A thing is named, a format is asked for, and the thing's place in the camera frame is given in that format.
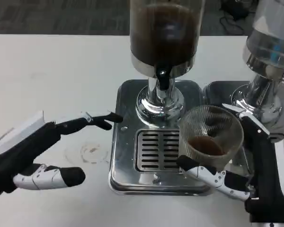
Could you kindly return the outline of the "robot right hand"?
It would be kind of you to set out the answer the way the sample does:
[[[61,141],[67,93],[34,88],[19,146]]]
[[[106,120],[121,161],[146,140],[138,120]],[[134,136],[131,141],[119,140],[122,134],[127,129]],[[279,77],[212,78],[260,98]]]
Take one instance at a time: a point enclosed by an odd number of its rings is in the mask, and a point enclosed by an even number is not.
[[[226,170],[241,148],[252,154],[250,177]],[[200,105],[179,122],[177,165],[185,175],[244,202],[255,227],[284,227],[284,134],[271,133],[252,113]]]

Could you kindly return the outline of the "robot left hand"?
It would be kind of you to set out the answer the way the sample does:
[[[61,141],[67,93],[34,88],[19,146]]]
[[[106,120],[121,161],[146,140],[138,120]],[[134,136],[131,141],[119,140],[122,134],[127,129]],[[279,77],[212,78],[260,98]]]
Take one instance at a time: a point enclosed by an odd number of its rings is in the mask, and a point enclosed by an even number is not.
[[[35,116],[0,138],[0,195],[17,188],[49,190],[80,185],[86,175],[80,167],[57,167],[37,164],[34,160],[56,144],[63,135],[76,133],[86,126],[112,129],[111,123],[121,123],[123,117],[110,112],[91,116],[82,112],[63,122],[45,122],[44,113]]]

